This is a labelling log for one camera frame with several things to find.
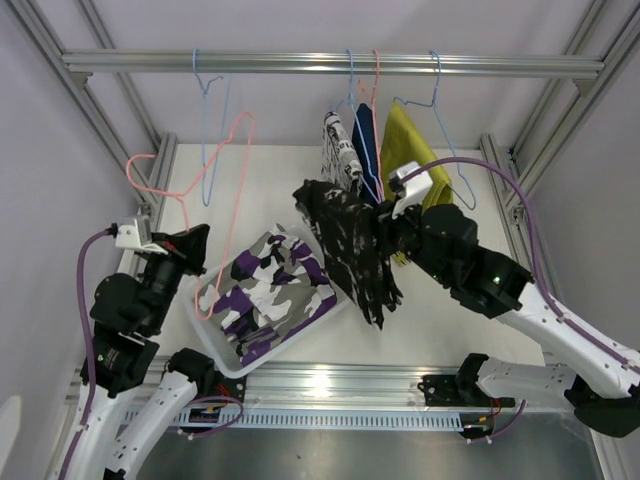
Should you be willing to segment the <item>black white patterned trousers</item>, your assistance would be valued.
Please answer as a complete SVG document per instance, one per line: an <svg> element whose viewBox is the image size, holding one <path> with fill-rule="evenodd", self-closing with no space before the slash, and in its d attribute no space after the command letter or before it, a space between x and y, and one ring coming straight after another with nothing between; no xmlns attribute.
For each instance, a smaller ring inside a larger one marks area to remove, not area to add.
<svg viewBox="0 0 640 480"><path fill-rule="evenodd" d="M293 198L321 247L330 280L368 324L382 329L384 312L401 305L402 293L384 251L378 210L356 194L319 180L304 181Z"/></svg>

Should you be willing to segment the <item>olive yellow trousers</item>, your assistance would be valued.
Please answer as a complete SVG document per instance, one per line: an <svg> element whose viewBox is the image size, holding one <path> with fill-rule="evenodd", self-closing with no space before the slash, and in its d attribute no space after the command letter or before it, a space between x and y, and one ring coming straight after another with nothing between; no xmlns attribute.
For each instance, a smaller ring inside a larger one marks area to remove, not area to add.
<svg viewBox="0 0 640 480"><path fill-rule="evenodd" d="M423 166L438 159L404 108L398 104L391 106L387 116L380 157L384 197L391 203L395 202L395 194L389 186L389 178L394 170L410 162ZM443 166L432 167L428 174L433 185L423 200L422 210L452 204L452 181L446 169Z"/></svg>

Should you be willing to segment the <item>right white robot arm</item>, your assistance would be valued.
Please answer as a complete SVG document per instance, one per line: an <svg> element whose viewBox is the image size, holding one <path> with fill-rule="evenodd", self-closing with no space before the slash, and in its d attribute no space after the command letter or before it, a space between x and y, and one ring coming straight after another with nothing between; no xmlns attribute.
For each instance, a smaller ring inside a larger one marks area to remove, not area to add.
<svg viewBox="0 0 640 480"><path fill-rule="evenodd" d="M584 425L623 438L639 428L639 354L550 296L525 267L480 245L477 224L455 205L423 210L385 201L377 220L387 252L400 251L461 307L550 350L552 366L471 353L455 377L467 404L511 398L571 408Z"/></svg>

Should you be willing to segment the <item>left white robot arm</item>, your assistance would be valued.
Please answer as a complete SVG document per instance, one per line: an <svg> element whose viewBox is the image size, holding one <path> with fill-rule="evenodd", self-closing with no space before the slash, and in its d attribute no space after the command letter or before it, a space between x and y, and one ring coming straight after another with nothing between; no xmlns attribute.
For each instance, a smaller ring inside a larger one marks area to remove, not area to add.
<svg viewBox="0 0 640 480"><path fill-rule="evenodd" d="M121 419L143 384L159 349L159 335L185 276L205 273L210 227L199 224L178 233L152 231L147 219L112 224L89 237L76 265L76 292L86 356L79 403L55 479L131 479L173 418L190 401L215 389L211 358L190 348L176 352L152 398L126 428ZM117 247L141 256L141 275L105 277L86 305L85 261L89 247L112 236Z"/></svg>

